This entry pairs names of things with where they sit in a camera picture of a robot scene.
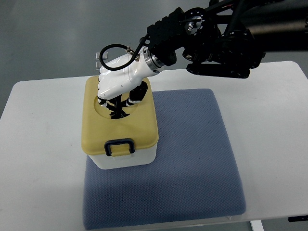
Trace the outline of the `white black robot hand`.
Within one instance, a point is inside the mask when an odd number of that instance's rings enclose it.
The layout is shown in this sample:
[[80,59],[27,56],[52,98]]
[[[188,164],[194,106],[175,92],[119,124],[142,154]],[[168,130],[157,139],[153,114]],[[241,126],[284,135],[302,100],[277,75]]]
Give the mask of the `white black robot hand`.
[[97,94],[99,104],[107,106],[108,102],[124,93],[129,93],[124,107],[140,103],[147,92],[147,85],[142,80],[159,74],[163,69],[163,62],[144,46],[137,58],[123,69],[111,71],[101,67]]

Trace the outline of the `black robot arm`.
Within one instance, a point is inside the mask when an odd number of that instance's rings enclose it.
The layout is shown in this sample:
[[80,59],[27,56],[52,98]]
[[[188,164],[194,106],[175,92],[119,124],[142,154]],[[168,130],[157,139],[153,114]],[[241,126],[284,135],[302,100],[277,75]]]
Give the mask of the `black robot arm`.
[[305,0],[212,0],[147,28],[147,48],[171,66],[183,48],[187,71],[202,76],[247,78],[268,52],[308,48]]

